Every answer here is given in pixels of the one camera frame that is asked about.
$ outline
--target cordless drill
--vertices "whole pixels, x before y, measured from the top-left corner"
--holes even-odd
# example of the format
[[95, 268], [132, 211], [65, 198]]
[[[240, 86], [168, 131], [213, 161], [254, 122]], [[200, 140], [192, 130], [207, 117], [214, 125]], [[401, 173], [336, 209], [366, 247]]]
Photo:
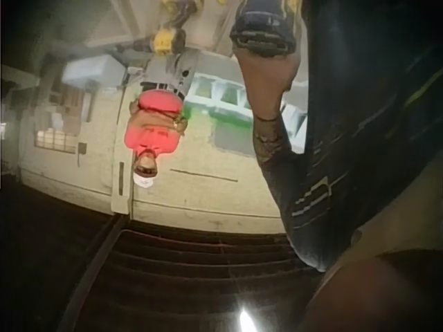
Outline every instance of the cordless drill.
[[301, 0], [244, 0], [230, 38], [262, 57], [296, 51], [296, 13]]

